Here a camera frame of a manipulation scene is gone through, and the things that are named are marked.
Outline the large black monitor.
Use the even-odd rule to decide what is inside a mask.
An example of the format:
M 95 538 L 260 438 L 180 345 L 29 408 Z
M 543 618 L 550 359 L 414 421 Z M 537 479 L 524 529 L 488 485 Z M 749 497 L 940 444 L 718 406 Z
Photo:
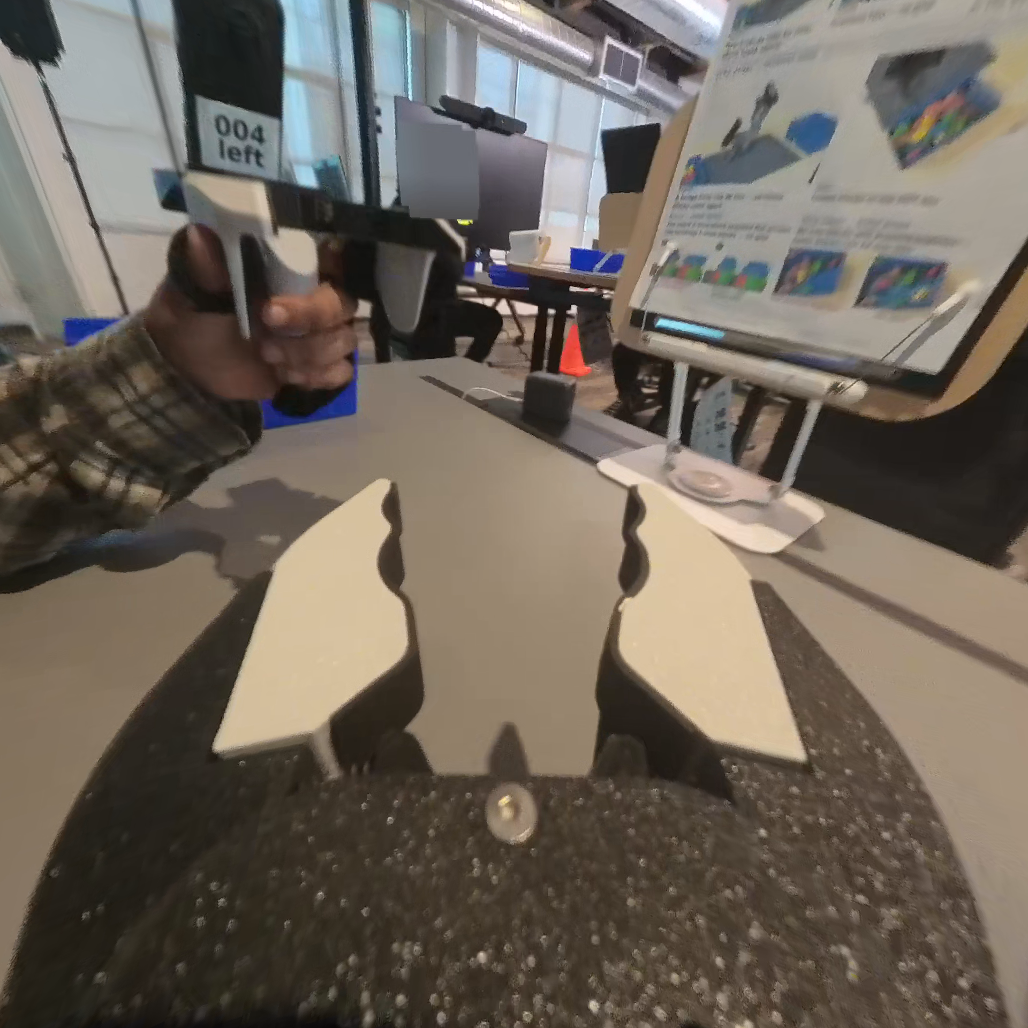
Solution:
M 449 222 L 466 252 L 507 251 L 541 224 L 546 143 L 476 131 L 394 98 L 397 197 L 411 216 Z

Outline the person's left hand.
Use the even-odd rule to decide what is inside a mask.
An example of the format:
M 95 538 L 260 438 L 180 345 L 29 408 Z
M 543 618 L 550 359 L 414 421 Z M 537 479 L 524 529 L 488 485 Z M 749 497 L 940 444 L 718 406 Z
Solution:
M 272 399 L 287 386 L 333 391 L 353 378 L 357 302 L 342 290 L 342 243 L 319 244 L 318 286 L 265 300 L 244 338 L 236 315 L 199 313 L 166 278 L 144 323 L 156 348 L 186 379 L 226 401 Z

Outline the pale dotted cloth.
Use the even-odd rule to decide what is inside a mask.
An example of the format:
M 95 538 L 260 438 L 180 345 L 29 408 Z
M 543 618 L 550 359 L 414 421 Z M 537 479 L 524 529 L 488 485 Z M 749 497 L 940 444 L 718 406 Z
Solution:
M 699 455 L 728 465 L 735 464 L 733 386 L 732 379 L 722 376 L 704 389 L 695 406 L 689 443 Z

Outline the black floor pole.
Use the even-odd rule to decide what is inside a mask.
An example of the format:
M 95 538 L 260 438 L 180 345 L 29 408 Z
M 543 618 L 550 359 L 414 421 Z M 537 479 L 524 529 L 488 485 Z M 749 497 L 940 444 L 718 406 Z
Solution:
M 356 97 L 361 151 L 363 198 L 367 206 L 381 208 L 379 175 L 379 108 L 376 105 L 369 3 L 345 3 L 351 30 L 354 96 Z M 391 334 L 383 301 L 379 294 L 371 302 L 369 327 L 376 363 L 392 360 Z

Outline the wooden desk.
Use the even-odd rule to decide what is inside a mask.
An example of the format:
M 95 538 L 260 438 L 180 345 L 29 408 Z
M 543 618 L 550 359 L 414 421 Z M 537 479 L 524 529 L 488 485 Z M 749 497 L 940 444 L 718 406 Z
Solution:
M 557 373 L 560 368 L 570 315 L 579 307 L 587 311 L 610 314 L 618 276 L 580 273 L 557 264 L 510 264 L 511 272 L 525 276 L 522 288 L 495 286 L 485 271 L 463 279 L 463 286 L 479 295 L 511 299 L 535 307 L 533 330 L 533 372 Z

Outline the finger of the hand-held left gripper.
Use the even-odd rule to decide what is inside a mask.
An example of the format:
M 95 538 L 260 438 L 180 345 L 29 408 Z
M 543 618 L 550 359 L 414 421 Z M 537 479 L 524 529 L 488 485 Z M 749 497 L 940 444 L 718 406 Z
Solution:
M 393 335 L 409 336 L 418 327 L 436 249 L 397 243 L 374 245 L 372 309 L 383 315 Z

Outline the person's left forearm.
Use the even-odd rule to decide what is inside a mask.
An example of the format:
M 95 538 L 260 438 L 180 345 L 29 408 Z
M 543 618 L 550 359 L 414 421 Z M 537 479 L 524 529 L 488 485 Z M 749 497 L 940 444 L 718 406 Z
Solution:
M 258 402 L 222 401 L 160 354 L 142 314 L 1 375 L 1 572 L 137 530 L 247 456 Z

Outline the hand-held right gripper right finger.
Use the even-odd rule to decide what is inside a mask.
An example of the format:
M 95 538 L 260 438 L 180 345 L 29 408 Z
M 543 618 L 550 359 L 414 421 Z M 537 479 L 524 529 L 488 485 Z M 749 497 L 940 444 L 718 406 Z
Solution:
M 652 482 L 629 487 L 622 533 L 596 748 L 634 738 L 653 772 L 714 772 L 726 757 L 805 767 L 749 572 Z

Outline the blue plastic bin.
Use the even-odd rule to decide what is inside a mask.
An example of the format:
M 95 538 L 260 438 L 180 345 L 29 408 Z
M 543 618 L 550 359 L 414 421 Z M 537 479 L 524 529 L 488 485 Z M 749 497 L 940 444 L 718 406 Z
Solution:
M 118 323 L 118 319 L 109 318 L 69 318 L 63 322 L 63 338 L 67 347 L 73 347 L 90 338 L 109 326 Z M 279 411 L 270 401 L 261 404 L 264 428 L 266 430 L 284 429 L 301 425 L 311 425 L 319 421 L 348 418 L 358 412 L 359 365 L 353 369 L 353 378 L 348 386 L 337 392 L 324 406 L 305 417 L 290 417 Z

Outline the white stand with base plate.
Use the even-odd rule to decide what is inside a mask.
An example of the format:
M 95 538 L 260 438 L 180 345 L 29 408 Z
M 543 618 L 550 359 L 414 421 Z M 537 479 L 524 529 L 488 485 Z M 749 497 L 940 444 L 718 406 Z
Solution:
M 656 485 L 696 521 L 738 549 L 774 555 L 811 533 L 827 516 L 823 507 L 793 488 L 823 404 L 807 400 L 787 464 L 777 482 L 684 447 L 681 419 L 687 395 L 687 364 L 675 362 L 669 428 L 658 445 L 609 456 L 598 472 L 625 488 Z

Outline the plain cardboard box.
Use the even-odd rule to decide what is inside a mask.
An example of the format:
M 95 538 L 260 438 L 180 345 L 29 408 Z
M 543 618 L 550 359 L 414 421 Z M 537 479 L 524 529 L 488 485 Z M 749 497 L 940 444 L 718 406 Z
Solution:
M 596 237 L 599 250 L 623 252 L 630 247 L 642 200 L 639 192 L 609 192 L 600 199 Z

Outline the dark grey power adapter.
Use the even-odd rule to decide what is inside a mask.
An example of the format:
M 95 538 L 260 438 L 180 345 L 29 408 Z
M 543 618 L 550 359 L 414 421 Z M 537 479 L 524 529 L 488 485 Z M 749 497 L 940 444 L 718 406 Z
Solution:
M 565 428 L 576 401 L 577 380 L 561 373 L 533 371 L 524 380 L 521 418 L 550 430 Z

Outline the black computer monitor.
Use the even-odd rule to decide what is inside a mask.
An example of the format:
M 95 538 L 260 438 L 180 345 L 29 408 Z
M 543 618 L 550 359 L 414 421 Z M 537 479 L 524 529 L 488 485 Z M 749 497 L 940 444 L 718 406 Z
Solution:
M 661 133 L 658 122 L 601 131 L 607 194 L 641 194 L 645 191 Z

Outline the black webcam bar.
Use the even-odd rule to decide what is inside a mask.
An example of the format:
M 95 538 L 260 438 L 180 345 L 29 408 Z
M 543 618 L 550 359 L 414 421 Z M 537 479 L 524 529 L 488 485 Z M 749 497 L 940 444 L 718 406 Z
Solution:
M 492 132 L 505 137 L 527 133 L 527 124 L 522 120 L 489 107 L 477 106 L 455 96 L 440 96 L 438 105 L 433 111 L 476 131 Z

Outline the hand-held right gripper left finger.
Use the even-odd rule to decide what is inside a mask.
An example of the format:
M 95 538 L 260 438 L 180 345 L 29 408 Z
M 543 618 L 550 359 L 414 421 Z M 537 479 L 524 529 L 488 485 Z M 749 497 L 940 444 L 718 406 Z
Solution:
M 213 752 L 305 746 L 327 778 L 423 774 L 424 701 L 397 485 L 372 481 L 277 559 Z

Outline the picture instruction board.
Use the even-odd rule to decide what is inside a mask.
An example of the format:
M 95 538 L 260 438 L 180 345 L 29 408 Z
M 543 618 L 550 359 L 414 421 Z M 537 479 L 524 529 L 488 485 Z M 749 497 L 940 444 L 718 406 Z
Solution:
M 1026 330 L 1026 2 L 732 2 L 654 159 L 623 341 L 871 417 Z

